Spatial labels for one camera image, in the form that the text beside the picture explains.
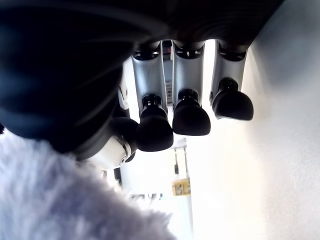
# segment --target white fuzzy fabric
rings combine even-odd
[[[0,136],[0,240],[173,240],[167,224],[72,155],[44,141]]]

